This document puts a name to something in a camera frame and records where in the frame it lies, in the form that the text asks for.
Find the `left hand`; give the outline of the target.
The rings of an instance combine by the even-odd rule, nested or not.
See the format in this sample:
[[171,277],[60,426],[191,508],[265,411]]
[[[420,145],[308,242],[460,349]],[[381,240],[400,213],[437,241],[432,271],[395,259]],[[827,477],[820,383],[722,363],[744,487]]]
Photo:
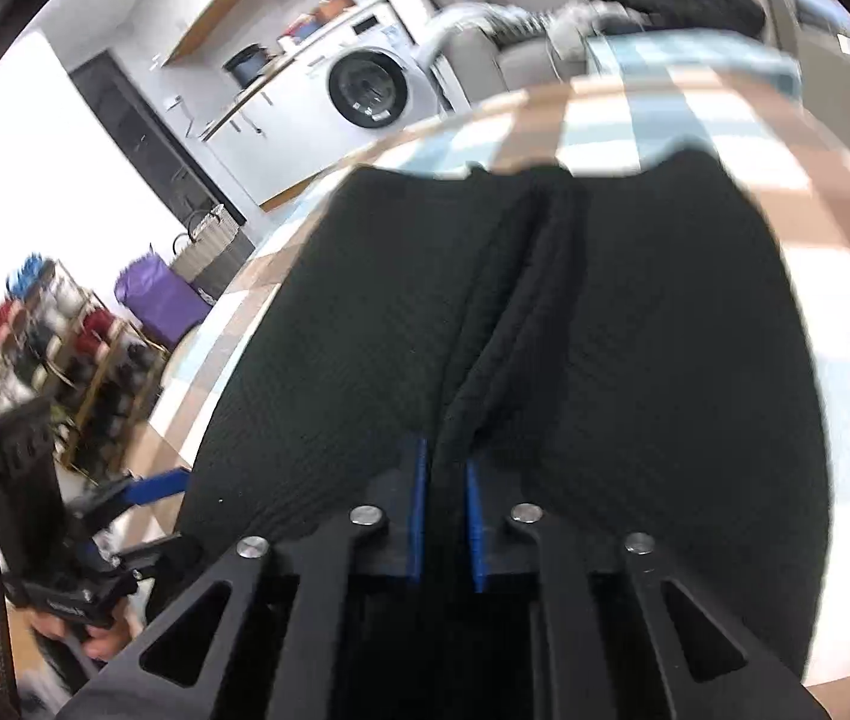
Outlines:
[[[73,632],[70,622],[34,608],[25,608],[23,614],[31,628],[38,652],[47,663],[52,663],[55,655],[68,653],[65,639]],[[127,598],[122,598],[112,610],[111,624],[105,628],[86,626],[85,633],[78,635],[78,644],[82,645],[82,650],[91,660],[111,661],[135,639],[139,629],[139,624],[130,617]]]

